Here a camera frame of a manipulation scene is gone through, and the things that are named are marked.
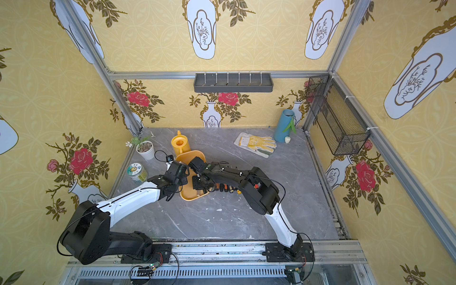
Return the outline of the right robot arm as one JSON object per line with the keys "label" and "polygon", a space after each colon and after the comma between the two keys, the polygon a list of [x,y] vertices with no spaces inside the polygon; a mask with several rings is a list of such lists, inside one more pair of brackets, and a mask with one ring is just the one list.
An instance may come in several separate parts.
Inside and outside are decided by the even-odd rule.
{"label": "right robot arm", "polygon": [[205,186],[224,184],[240,190],[250,208],[267,219],[277,236],[277,242],[266,243],[262,253],[268,262],[315,261],[312,242],[305,242],[306,234],[293,228],[283,210],[277,184],[260,168],[242,171],[221,163],[206,163],[198,157],[189,166]]}

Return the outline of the yellow storage box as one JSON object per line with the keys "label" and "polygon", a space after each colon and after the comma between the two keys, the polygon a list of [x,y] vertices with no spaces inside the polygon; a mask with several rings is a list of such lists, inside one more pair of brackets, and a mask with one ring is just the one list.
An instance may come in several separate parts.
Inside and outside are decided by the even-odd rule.
{"label": "yellow storage box", "polygon": [[[176,160],[188,165],[195,157],[199,157],[204,163],[206,162],[205,155],[199,150],[182,153],[177,156]],[[204,190],[195,190],[193,188],[192,178],[195,175],[195,172],[190,169],[190,175],[187,177],[188,183],[183,186],[182,191],[180,192],[181,198],[185,201],[194,201],[209,193],[208,191],[204,192]]]}

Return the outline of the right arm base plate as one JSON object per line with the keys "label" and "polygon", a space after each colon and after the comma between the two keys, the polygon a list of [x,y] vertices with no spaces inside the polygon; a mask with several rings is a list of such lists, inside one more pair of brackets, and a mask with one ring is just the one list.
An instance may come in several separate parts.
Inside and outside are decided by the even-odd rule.
{"label": "right arm base plate", "polygon": [[300,243],[291,248],[281,243],[266,243],[262,253],[267,262],[314,262],[314,250],[310,243]]}

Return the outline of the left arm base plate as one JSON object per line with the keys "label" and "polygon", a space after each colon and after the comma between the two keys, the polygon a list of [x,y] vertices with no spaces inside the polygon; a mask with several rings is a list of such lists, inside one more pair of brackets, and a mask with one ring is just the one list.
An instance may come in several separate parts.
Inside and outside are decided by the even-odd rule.
{"label": "left arm base plate", "polygon": [[167,264],[171,258],[172,245],[170,243],[159,243],[147,245],[138,254],[124,254],[121,264]]}

